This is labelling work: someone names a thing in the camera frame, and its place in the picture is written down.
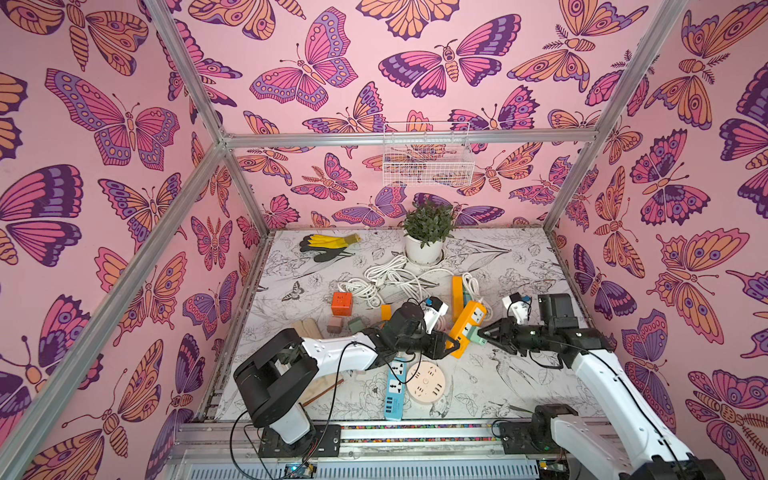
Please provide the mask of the pink round socket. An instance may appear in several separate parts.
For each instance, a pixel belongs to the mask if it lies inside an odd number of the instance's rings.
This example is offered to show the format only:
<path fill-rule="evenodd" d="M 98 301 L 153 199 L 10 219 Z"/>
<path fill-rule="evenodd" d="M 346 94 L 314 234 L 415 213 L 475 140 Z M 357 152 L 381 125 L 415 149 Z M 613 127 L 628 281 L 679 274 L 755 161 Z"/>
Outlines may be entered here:
<path fill-rule="evenodd" d="M 447 387 L 446 376 L 436 363 L 421 361 L 407 371 L 407 392 L 417 403 L 436 403 L 445 395 Z"/>

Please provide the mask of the small yellow power strip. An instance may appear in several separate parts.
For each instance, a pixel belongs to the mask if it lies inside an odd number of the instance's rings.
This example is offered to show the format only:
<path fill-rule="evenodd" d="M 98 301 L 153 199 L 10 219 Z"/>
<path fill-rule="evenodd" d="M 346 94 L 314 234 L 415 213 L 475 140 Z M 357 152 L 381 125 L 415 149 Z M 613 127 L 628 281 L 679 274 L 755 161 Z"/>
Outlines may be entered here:
<path fill-rule="evenodd" d="M 451 353 L 457 359 L 461 358 L 470 344 L 470 331 L 480 327 L 487 316 L 485 306 L 477 301 L 469 301 L 463 308 L 450 330 L 449 337 L 459 344 L 459 348 Z"/>

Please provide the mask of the orange power strip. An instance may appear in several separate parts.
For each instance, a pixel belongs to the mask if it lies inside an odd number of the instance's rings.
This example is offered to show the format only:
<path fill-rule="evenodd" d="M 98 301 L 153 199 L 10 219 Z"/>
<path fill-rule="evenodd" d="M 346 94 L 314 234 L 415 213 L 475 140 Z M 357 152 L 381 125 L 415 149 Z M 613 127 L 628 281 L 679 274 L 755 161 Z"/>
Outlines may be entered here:
<path fill-rule="evenodd" d="M 451 282 L 451 312 L 453 322 L 458 320 L 464 307 L 463 279 L 461 276 L 453 276 Z"/>

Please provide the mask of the blue power strip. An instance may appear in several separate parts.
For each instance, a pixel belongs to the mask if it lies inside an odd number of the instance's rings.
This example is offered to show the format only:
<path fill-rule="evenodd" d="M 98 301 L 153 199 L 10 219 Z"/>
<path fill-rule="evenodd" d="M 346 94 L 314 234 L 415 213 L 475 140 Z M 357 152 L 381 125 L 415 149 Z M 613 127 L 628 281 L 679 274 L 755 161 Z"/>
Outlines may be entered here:
<path fill-rule="evenodd" d="M 395 358 L 388 367 L 387 389 L 384 401 L 384 418 L 387 421 L 402 420 L 406 394 L 406 361 Z"/>

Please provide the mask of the green USB charger plug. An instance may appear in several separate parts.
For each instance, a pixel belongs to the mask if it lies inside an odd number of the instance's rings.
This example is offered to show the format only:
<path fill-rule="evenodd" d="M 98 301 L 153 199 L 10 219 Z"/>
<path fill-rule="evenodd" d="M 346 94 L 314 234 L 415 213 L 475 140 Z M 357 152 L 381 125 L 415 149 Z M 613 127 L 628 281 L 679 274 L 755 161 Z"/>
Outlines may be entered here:
<path fill-rule="evenodd" d="M 355 317 L 348 321 L 348 329 L 352 335 L 362 332 L 366 325 L 361 317 Z"/>

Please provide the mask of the pink plug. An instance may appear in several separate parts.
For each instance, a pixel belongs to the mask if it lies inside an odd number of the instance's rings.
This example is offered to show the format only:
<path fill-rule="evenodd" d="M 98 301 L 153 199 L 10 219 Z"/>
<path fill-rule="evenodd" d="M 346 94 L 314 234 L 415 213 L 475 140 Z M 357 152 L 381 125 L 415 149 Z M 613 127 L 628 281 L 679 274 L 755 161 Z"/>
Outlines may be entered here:
<path fill-rule="evenodd" d="M 327 332 L 332 335 L 340 334 L 344 329 L 344 319 L 342 317 L 333 316 L 329 319 L 327 324 Z"/>

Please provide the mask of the orange cube socket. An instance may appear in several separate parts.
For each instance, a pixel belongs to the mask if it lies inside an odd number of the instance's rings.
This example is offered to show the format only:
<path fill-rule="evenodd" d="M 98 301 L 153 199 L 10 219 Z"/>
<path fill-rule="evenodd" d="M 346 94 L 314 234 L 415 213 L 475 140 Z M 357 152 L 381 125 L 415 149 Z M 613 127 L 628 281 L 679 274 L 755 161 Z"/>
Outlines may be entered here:
<path fill-rule="evenodd" d="M 334 292 L 331 300 L 331 312 L 334 316 L 352 315 L 353 295 L 349 292 Z"/>

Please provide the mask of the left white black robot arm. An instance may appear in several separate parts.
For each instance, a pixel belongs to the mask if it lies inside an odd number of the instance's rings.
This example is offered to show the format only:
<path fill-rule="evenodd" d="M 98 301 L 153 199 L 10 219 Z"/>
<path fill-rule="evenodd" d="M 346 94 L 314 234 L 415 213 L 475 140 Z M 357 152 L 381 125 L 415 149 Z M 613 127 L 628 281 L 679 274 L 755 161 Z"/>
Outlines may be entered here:
<path fill-rule="evenodd" d="M 381 326 L 348 337 L 313 339 L 294 328 L 281 330 L 233 373 L 252 425 L 276 433 L 291 448 L 311 444 L 316 428 L 300 398 L 315 380 L 391 367 L 400 353 L 445 358 L 460 348 L 459 341 L 435 328 L 448 310 L 432 296 L 406 301 Z"/>

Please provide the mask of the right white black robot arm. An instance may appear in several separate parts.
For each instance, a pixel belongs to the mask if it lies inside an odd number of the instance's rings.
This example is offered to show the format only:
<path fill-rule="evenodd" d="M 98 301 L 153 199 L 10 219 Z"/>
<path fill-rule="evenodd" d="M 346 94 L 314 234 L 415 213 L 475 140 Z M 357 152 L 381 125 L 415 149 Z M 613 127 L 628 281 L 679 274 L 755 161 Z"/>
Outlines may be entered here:
<path fill-rule="evenodd" d="M 554 443 L 596 479 L 723 478 L 713 460 L 696 457 L 652 409 L 598 330 L 580 327 L 574 316 L 531 324 L 529 312 L 515 295 L 505 317 L 478 335 L 511 355 L 555 354 L 558 368 L 572 371 L 592 393 L 619 439 L 613 444 L 593 432 L 569 405 L 544 404 L 535 407 L 528 427 L 537 450 Z"/>

